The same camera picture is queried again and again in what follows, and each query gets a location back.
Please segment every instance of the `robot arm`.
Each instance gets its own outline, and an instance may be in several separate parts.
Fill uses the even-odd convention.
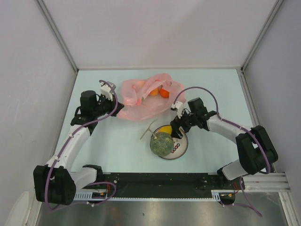
[[[200,98],[189,101],[188,105],[190,113],[183,110],[181,102],[172,105],[172,110],[177,111],[177,116],[170,122],[172,137],[182,138],[180,127],[187,133],[192,126],[198,126],[200,129],[218,133],[234,142],[238,148],[239,159],[218,170],[218,173],[224,175],[227,180],[234,180],[246,174],[253,175],[266,167],[262,153],[258,147],[254,147],[253,139],[248,133],[220,120],[215,111],[208,112]],[[257,138],[270,164],[278,160],[277,152],[264,127],[244,126],[244,128]]]
[[[64,149],[63,154],[58,158],[55,154],[45,166],[37,166],[33,172],[36,198],[40,202],[45,201],[45,187],[50,166],[55,161],[56,164],[51,174],[51,180],[48,186],[48,202],[63,205],[69,205],[77,190],[82,189],[90,183],[101,180],[103,172],[101,167],[94,165],[85,165],[76,172],[71,173],[71,167],[84,143],[92,135],[98,122],[94,122],[79,129],[80,126],[97,120],[98,117],[109,114],[115,107],[115,97],[111,93],[111,88],[108,85],[101,83],[101,92],[97,100],[97,94],[94,91],[88,90],[81,93],[80,106],[76,109],[74,118],[71,121],[71,128],[66,140],[61,149]],[[116,111],[112,116],[123,108],[123,104],[118,103]]]

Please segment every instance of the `pink plastic bag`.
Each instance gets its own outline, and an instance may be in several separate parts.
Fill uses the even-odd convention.
[[[160,94],[149,96],[149,93],[156,88],[169,92],[169,98],[163,98]],[[156,74],[147,80],[130,79],[122,83],[121,96],[125,108],[122,109],[117,117],[131,121],[139,121],[159,115],[171,108],[176,96],[184,86],[172,80],[169,74]],[[184,94],[178,101],[185,102]]]

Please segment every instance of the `white wall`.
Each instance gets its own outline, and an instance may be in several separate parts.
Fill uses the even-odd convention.
[[[54,149],[75,73],[33,0],[0,3],[0,225]]]
[[[301,1],[284,2],[246,70],[260,121],[279,154],[301,210]]]
[[[276,0],[44,0],[79,69],[241,66]]]

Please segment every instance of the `green melon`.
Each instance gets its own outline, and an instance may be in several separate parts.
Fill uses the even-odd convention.
[[[174,141],[168,133],[158,132],[156,136],[153,135],[150,139],[150,149],[158,156],[167,156],[173,148]]]

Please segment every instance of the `light blue table surface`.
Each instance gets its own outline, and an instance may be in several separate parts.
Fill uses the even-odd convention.
[[[236,70],[187,69],[187,70],[101,70],[79,71],[70,99],[56,153],[66,139],[75,109],[80,105],[81,92],[94,90],[100,94],[99,80],[111,81],[120,88],[123,80],[147,79],[157,73],[168,73],[175,81],[184,85],[202,86],[216,96],[223,117],[242,125],[252,125],[243,91]],[[200,89],[185,92],[187,100],[200,97],[208,111],[215,110],[212,97]],[[176,116],[170,110],[156,117],[152,129],[168,124]],[[140,136],[155,118],[143,121],[126,121],[115,117],[99,122],[90,139],[79,152],[72,171],[78,171],[85,164],[99,165],[104,172],[166,172],[203,173],[216,172],[220,167],[238,158],[234,143],[222,136],[191,128],[187,134],[187,152],[176,160],[164,160],[153,154],[149,148],[151,134],[142,140]]]

